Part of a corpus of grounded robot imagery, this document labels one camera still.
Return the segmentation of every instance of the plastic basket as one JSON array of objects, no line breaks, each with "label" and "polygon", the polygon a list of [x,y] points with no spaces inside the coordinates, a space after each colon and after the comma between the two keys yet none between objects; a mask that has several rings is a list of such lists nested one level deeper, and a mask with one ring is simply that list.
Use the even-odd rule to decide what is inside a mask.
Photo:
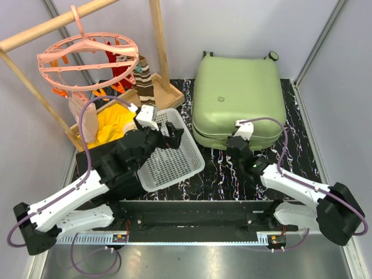
[{"label": "plastic basket", "polygon": [[205,162],[192,135],[175,109],[160,110],[156,122],[162,124],[161,132],[168,135],[165,122],[172,122],[184,133],[178,149],[156,148],[151,157],[137,171],[142,187],[153,192],[177,184],[204,169]]}]

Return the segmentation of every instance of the suitcase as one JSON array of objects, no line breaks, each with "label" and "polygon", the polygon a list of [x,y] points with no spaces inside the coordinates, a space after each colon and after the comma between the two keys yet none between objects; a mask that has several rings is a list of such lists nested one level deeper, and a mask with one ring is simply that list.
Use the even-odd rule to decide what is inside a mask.
[{"label": "suitcase", "polygon": [[[195,78],[191,114],[195,140],[222,150],[237,131],[236,120],[272,117],[284,124],[285,106],[275,62],[205,55]],[[255,122],[251,150],[272,146],[281,132],[273,121]]]}]

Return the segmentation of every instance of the wooden rod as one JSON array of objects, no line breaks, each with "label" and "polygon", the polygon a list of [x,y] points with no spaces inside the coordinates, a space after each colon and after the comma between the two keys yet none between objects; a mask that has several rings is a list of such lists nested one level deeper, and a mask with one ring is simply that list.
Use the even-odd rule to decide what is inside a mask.
[{"label": "wooden rod", "polygon": [[47,111],[58,121],[62,128],[66,131],[69,138],[76,146],[78,143],[81,145],[79,138],[72,132],[70,127],[63,121],[63,119],[58,115],[58,113],[50,106],[48,101],[41,95],[41,93],[36,89],[34,84],[24,75],[24,73],[17,67],[15,62],[7,55],[2,49],[0,49],[0,57],[8,65],[8,67],[18,76],[18,78],[23,82],[23,84],[32,92],[32,94],[41,102],[41,104],[47,109]]},{"label": "wooden rod", "polygon": [[[118,0],[93,0],[79,8],[77,8],[77,13],[80,18],[90,15],[108,5],[111,5]],[[54,30],[57,30],[71,22],[74,22],[75,18],[72,12],[64,13],[63,15],[57,16],[47,22],[41,23],[34,26],[26,31],[18,33],[12,37],[9,37],[0,42],[0,48],[4,52],[12,51],[28,42],[31,42],[41,36],[48,34]]]},{"label": "wooden rod", "polygon": [[165,48],[164,30],[162,13],[160,11],[159,0],[149,0],[153,32],[155,34],[156,49],[158,50],[158,59],[160,71],[162,72],[162,85],[169,92],[169,70],[167,61],[167,52]]}]

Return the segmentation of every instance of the yellow garment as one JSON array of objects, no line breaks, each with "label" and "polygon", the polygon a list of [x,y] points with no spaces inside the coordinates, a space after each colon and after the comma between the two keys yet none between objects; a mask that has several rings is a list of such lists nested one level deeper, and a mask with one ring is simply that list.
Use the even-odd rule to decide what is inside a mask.
[{"label": "yellow garment", "polygon": [[88,148],[91,149],[123,137],[124,126],[132,122],[134,116],[135,113],[117,103],[104,109],[98,114],[99,127],[96,141],[88,143]]}]

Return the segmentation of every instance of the brown striped sock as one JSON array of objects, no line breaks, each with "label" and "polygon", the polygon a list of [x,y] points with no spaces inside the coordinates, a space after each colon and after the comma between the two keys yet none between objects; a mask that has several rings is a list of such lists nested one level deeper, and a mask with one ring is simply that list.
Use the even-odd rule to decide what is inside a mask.
[{"label": "brown striped sock", "polygon": [[140,55],[139,64],[141,65],[142,73],[136,70],[133,71],[135,79],[135,86],[133,88],[137,90],[137,94],[143,105],[155,106],[153,85],[149,65],[147,64],[146,58]]}]

